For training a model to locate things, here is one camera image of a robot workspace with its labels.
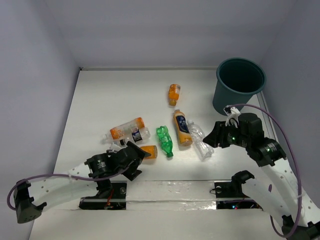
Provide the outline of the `tall orange blue-label bottle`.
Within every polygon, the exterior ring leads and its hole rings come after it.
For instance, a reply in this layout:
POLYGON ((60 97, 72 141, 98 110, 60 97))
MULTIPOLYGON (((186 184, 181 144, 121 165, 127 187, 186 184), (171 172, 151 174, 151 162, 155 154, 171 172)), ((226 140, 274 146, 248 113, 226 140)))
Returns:
POLYGON ((187 120, 183 112, 179 109, 174 111, 173 120, 177 130, 179 144, 188 147, 193 143, 192 136, 187 126, 187 120))

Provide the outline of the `orange drink bottle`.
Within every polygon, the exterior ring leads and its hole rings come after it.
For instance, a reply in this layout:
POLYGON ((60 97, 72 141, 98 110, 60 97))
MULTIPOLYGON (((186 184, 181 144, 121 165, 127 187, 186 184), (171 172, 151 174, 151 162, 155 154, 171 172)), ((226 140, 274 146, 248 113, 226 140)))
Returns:
POLYGON ((145 145, 141 146, 140 148, 148 153, 144 159, 156 159, 158 157, 158 149, 156 145, 145 145))

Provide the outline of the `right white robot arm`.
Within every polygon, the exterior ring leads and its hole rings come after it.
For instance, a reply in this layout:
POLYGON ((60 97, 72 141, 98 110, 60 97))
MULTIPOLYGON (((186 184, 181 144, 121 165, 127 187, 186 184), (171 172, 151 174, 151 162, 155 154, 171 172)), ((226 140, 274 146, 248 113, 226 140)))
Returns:
POLYGON ((254 200, 281 226, 287 240, 315 240, 320 236, 320 209, 298 184, 287 155, 281 145, 265 136, 262 121, 254 113, 229 116, 217 121, 213 130, 204 138, 213 148, 242 147, 247 155, 266 174, 279 193, 273 195, 247 170, 231 177, 222 192, 235 196, 245 195, 254 200))

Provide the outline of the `green crushed plastic bottle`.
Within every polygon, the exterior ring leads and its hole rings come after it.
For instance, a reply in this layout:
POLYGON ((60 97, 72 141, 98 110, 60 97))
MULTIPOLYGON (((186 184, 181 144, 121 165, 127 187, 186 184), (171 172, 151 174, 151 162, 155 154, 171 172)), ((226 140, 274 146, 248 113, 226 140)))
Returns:
POLYGON ((159 140, 160 148, 168 158, 172 158, 173 154, 173 141, 169 134, 167 126, 160 126, 156 128, 156 134, 159 140))

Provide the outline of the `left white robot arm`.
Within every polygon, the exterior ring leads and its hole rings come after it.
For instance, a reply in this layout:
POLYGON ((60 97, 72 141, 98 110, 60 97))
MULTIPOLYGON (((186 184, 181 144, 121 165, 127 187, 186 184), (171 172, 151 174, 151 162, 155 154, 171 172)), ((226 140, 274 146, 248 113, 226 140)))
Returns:
POLYGON ((133 181, 150 153, 131 141, 119 150, 96 154, 65 173, 41 174, 22 179, 8 194, 17 223, 39 218, 49 209, 80 198, 106 199, 107 206, 115 194, 111 179, 119 175, 133 181))

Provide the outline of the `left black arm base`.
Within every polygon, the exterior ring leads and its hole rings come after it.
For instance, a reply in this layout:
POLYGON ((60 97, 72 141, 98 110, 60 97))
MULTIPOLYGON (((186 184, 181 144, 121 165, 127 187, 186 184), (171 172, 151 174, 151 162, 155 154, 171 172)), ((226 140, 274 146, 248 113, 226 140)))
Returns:
POLYGON ((95 196, 82 197, 78 207, 81 210, 126 210, 127 182, 111 182, 112 188, 99 191, 95 196))

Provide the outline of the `crushed clear plastic bottle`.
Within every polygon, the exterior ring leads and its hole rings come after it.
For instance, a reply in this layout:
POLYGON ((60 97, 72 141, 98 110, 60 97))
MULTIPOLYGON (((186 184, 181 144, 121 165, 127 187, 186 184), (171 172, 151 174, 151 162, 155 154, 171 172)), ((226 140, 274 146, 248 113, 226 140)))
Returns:
POLYGON ((195 124, 192 120, 187 121, 187 127, 189 133, 191 134, 193 144, 199 152, 200 159, 206 160, 210 158, 214 153, 214 149, 207 143, 203 142, 203 139, 205 138, 204 131, 201 129, 199 125, 195 124))

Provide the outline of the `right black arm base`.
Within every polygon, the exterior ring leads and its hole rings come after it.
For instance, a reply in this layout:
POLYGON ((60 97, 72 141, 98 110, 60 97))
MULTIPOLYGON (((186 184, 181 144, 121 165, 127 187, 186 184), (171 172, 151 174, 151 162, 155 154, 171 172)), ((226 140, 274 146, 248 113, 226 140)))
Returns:
POLYGON ((215 195, 217 209, 262 209, 254 200, 246 196, 242 191, 242 185, 249 179, 254 179, 254 175, 247 170, 239 171, 231 177, 229 181, 218 181, 209 191, 215 195))

